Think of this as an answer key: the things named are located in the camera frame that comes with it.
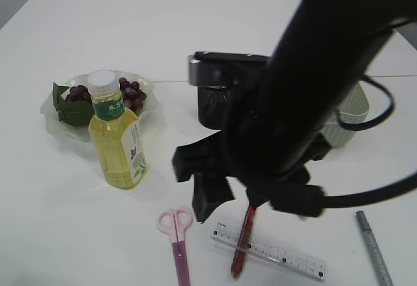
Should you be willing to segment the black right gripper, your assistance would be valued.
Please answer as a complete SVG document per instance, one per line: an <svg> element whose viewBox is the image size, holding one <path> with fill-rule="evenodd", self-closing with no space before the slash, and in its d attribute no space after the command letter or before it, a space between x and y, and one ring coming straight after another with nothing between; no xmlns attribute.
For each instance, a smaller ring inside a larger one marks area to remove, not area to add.
<svg viewBox="0 0 417 286"><path fill-rule="evenodd" d="M172 164L177 182L194 179L192 208L199 223L207 221L220 205L235 199L229 177L246 187L254 208L269 202L274 210L309 217L320 216L323 210L323 189L308 184L310 175L304 165L284 177L261 177L248 165L232 168L221 132L177 147Z"/></svg>

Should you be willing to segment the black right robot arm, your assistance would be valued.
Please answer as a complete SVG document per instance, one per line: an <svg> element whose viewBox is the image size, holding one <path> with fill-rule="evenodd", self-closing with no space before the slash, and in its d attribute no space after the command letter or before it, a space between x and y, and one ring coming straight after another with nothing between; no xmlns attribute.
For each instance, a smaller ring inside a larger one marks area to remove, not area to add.
<svg viewBox="0 0 417 286"><path fill-rule="evenodd" d="M179 182L194 180L192 207L205 222L232 200L227 178L245 187L253 207L317 217L327 208L379 203L416 188L411 175L362 193L328 196L309 184L305 164L322 158L325 122L359 81L396 27L416 20L416 0L301 0L272 56L259 69L234 58L197 52L189 82L232 88L221 128L177 147Z"/></svg>

